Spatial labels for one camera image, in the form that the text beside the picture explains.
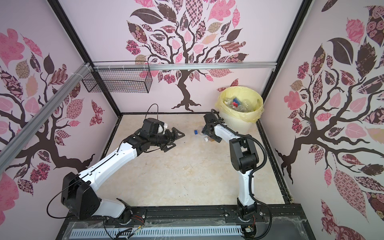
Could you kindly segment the red yellow label bottle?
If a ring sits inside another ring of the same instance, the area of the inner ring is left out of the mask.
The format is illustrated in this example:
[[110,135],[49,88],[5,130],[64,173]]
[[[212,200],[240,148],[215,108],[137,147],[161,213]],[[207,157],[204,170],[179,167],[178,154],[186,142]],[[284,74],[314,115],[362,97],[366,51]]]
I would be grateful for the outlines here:
[[205,140],[206,142],[214,142],[214,141],[215,141],[214,139],[212,139],[212,138],[210,138],[210,137],[204,137],[204,140]]

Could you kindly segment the Fiji bottle red flower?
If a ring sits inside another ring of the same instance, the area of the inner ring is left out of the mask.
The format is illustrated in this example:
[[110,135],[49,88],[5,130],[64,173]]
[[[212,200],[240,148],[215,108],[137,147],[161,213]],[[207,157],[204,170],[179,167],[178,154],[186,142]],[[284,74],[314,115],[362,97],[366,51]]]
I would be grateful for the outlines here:
[[232,105],[234,108],[238,108],[239,105],[241,105],[241,102],[240,102],[237,98],[233,98],[231,105]]

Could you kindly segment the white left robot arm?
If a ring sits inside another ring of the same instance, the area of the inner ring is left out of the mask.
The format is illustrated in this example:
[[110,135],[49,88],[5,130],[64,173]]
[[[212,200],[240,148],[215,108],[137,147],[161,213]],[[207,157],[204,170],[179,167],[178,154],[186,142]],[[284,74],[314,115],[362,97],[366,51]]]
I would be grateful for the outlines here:
[[150,134],[139,129],[125,138],[119,147],[94,166],[78,173],[69,173],[63,179],[61,203],[79,220],[93,216],[113,218],[121,225],[128,224],[133,212],[123,200],[115,201],[98,197],[97,190],[117,170],[150,147],[158,147],[167,152],[175,147],[175,141],[185,136],[176,128],[165,130],[162,134]]

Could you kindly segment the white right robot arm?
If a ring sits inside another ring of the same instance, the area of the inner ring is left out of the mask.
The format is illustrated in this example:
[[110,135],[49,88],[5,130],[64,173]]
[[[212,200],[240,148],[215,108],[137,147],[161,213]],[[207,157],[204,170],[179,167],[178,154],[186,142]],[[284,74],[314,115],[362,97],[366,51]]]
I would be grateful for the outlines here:
[[249,219],[250,215],[257,212],[257,201],[253,193],[254,181],[251,176],[259,163],[255,142],[250,135],[241,135],[230,129],[214,109],[204,115],[204,120],[204,135],[215,142],[229,144],[231,164],[239,174],[237,212],[241,219]]

